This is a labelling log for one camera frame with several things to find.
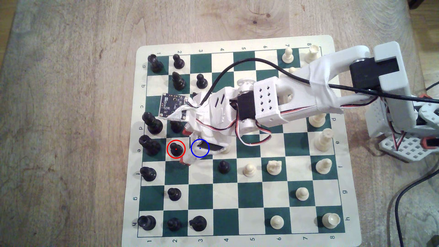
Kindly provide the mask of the white taped gripper body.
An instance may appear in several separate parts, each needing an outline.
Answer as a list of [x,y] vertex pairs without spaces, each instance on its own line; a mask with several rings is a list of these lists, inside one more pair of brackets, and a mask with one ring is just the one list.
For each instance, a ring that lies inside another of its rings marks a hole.
[[230,146],[232,137],[236,137],[237,111],[230,105],[230,100],[237,100],[240,93],[242,91],[239,88],[225,87],[211,94],[201,107],[187,111],[187,123],[199,124],[199,139],[207,141],[209,154],[223,152]]

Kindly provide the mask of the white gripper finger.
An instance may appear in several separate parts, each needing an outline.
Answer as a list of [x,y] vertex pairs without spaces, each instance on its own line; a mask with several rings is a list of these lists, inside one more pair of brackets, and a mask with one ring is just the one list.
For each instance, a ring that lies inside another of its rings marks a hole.
[[200,160],[201,157],[204,157],[205,155],[206,149],[194,145],[192,147],[189,147],[189,150],[186,151],[186,153],[183,155],[183,157],[181,158],[181,163],[190,166]]
[[189,136],[189,141],[195,141],[200,138],[200,126],[198,123],[186,123],[183,135]]

